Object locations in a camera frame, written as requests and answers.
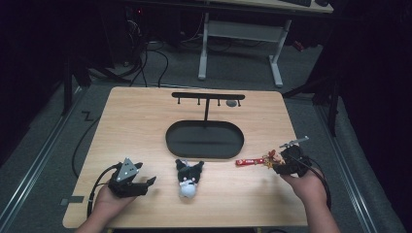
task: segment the gray carpet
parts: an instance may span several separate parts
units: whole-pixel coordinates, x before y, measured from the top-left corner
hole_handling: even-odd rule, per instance
[[[197,79],[200,48],[197,43],[187,44],[194,48],[179,49],[162,44],[152,44],[151,49],[159,48],[168,58],[168,68],[161,79],[166,86],[192,86],[203,88],[227,89],[258,89],[286,92],[305,83],[314,62],[322,48],[312,48],[299,52],[294,48],[285,47],[279,60],[280,71],[284,80],[282,89],[276,88],[271,76],[267,55],[271,44],[262,44],[253,48],[242,45],[232,45],[224,52],[209,53],[208,77],[205,81]],[[225,45],[213,45],[211,50],[226,49]],[[157,84],[166,65],[166,59],[159,53],[149,52],[145,67],[147,83]],[[72,114],[66,119],[60,117],[62,111],[63,92],[60,88],[45,109],[33,120],[30,130],[21,141],[13,156],[0,169],[2,192],[0,195],[0,210],[6,210],[14,193],[31,165],[38,161],[38,155],[47,142],[54,127],[64,121],[64,127],[58,134],[50,150],[45,152],[45,166],[40,175],[32,178],[34,185],[21,206],[14,208],[10,215],[5,232],[73,232],[65,229],[62,220],[66,206],[62,200],[71,196],[76,178],[71,168],[71,160],[82,135],[92,124],[88,118],[96,119],[102,114],[110,89],[113,86],[124,85],[109,80],[94,79],[89,89],[81,90],[77,96],[77,104]],[[144,86],[142,75],[138,77],[135,86]],[[308,142],[302,143],[304,151],[315,158],[323,167],[332,195],[332,213],[342,232],[404,232],[403,226],[386,199],[378,181],[367,164],[358,145],[356,135],[346,116],[344,106],[340,102],[339,115],[336,121],[337,137],[331,139],[325,130],[325,123],[320,117],[323,107],[312,106],[310,95],[300,94],[292,99],[286,99],[286,105],[291,116],[292,125],[297,137],[309,136]],[[88,146],[92,140],[95,126],[86,134],[85,139],[76,153],[76,170],[82,168]],[[375,228],[365,230],[364,219],[361,219],[358,209],[354,207],[354,198],[345,182],[336,158],[335,144],[344,154],[344,160],[350,168],[356,187],[361,193],[364,205],[372,217]],[[1,217],[4,226],[5,214]],[[307,232],[306,227],[276,226],[287,232]]]

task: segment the person's right hand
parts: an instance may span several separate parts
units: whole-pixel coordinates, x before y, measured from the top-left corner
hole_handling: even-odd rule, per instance
[[[323,176],[319,170],[315,169],[315,171]],[[291,185],[294,193],[303,204],[308,202],[326,203],[327,197],[324,185],[312,171],[308,170],[301,178],[291,175],[281,175],[281,178]]]

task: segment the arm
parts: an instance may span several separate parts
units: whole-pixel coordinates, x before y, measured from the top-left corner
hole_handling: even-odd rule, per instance
[[[119,198],[107,185],[103,185],[97,194],[93,211],[88,219],[76,230],[76,233],[100,233],[136,197]]]
[[[324,186],[312,171],[308,171],[301,178],[286,175],[281,175],[281,177],[291,185],[296,196],[302,201],[305,207],[309,232],[340,232],[336,221],[327,207]]]

